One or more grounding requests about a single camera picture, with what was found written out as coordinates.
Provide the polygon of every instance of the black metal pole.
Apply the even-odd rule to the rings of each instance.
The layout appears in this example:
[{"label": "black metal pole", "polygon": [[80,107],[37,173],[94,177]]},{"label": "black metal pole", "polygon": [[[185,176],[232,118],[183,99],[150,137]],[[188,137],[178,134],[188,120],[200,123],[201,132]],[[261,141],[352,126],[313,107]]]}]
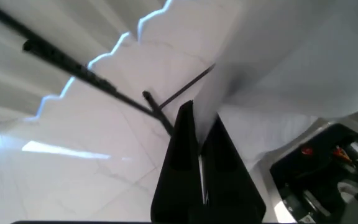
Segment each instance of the black metal pole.
[{"label": "black metal pole", "polygon": [[16,21],[13,17],[0,10],[0,21],[19,34],[23,35],[29,40],[23,45],[23,51],[31,53],[38,58],[58,67],[65,72],[83,80],[86,83],[96,87],[97,89],[115,97],[118,100],[136,108],[147,115],[157,118],[157,115],[148,108],[140,105],[136,101],[130,99],[128,96],[119,93],[116,88],[111,85],[107,80],[98,77],[92,71],[89,71],[85,66],[76,62],[70,56],[63,53],[56,46],[47,42],[39,35],[26,28],[25,25]]},{"label": "black metal pole", "polygon": [[169,122],[167,117],[164,115],[164,113],[161,111],[160,108],[158,108],[158,104],[155,102],[153,96],[148,91],[143,91],[143,97],[145,100],[149,103],[150,107],[153,109],[153,112],[157,115],[158,119],[164,126],[167,133],[172,136],[173,134],[173,125]]},{"label": "black metal pole", "polygon": [[171,97],[169,97],[167,100],[165,100],[165,102],[163,102],[159,108],[162,109],[164,108],[164,106],[167,106],[172,100],[174,100],[176,97],[178,97],[179,95],[181,95],[184,91],[186,91],[187,89],[189,89],[192,85],[194,85],[198,80],[202,79],[206,74],[208,74],[213,68],[214,68],[215,64],[213,64],[212,66],[210,66],[209,68],[207,68],[205,71],[203,71],[201,74],[199,74],[196,78],[194,78],[192,81],[190,81],[189,83],[187,83],[183,88],[181,88],[179,91],[177,91],[174,95],[172,95]]}]

